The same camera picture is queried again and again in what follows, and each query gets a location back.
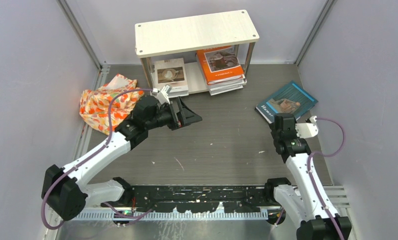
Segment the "palm leaf cover book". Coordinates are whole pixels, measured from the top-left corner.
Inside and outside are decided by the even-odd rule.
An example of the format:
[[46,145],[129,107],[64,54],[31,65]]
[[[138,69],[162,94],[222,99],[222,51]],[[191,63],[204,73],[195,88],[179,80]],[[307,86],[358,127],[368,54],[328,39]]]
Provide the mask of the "palm leaf cover book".
[[232,80],[228,80],[228,81],[222,81],[222,82],[217,82],[214,84],[209,84],[207,86],[207,89],[209,91],[213,91],[216,89],[220,89],[220,88],[227,88],[227,87],[231,87],[234,85],[239,85],[239,84],[243,84],[245,82],[246,78],[244,75],[241,75],[240,78],[237,79],[232,79]]

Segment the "white grey cover book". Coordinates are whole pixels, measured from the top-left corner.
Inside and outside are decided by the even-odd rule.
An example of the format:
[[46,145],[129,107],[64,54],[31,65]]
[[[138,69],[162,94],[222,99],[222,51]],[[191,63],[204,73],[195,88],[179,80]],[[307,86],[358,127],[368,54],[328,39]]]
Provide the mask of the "white grey cover book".
[[244,87],[244,85],[245,85],[244,83],[236,83],[236,84],[208,86],[208,91],[211,96],[215,96],[215,95],[227,93],[230,91],[242,89]]

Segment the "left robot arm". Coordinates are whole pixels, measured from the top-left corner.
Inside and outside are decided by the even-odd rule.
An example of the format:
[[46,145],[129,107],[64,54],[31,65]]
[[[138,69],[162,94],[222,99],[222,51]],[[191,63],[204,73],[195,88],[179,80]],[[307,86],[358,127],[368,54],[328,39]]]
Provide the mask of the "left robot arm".
[[100,145],[63,167],[50,166],[42,186],[42,219],[46,206],[63,221],[78,216],[86,207],[105,205],[126,207],[132,204],[134,190],[121,177],[91,184],[90,180],[114,160],[127,154],[149,136],[149,131],[168,127],[174,131],[202,121],[180,97],[175,102],[161,101],[152,95],[143,96],[130,114]]

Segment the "afternoon tea book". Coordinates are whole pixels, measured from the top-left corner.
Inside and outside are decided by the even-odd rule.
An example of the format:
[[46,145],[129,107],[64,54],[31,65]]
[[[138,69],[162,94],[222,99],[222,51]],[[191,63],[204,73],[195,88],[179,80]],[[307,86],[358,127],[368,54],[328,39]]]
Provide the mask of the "afternoon tea book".
[[171,86],[169,98],[185,97],[189,95],[189,87],[185,73],[183,58],[158,60],[154,63],[153,86],[162,89]]

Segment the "orange good morning book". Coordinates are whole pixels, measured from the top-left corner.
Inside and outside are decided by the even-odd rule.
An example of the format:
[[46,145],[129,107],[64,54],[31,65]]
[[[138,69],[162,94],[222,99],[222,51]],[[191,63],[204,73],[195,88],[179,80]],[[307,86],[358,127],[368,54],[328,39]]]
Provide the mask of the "orange good morning book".
[[196,58],[208,86],[245,77],[233,45],[197,50]]

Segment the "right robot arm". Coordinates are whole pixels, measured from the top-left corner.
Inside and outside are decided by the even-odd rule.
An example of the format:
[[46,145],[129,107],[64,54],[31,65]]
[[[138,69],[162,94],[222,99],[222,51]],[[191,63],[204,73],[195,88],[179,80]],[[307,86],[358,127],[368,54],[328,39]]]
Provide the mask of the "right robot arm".
[[270,205],[280,205],[296,226],[298,240],[347,240],[352,223],[341,216],[320,181],[314,156],[307,139],[318,135],[317,116],[298,123],[291,113],[277,113],[269,124],[276,152],[296,182],[286,177],[269,178],[264,185],[264,198]]

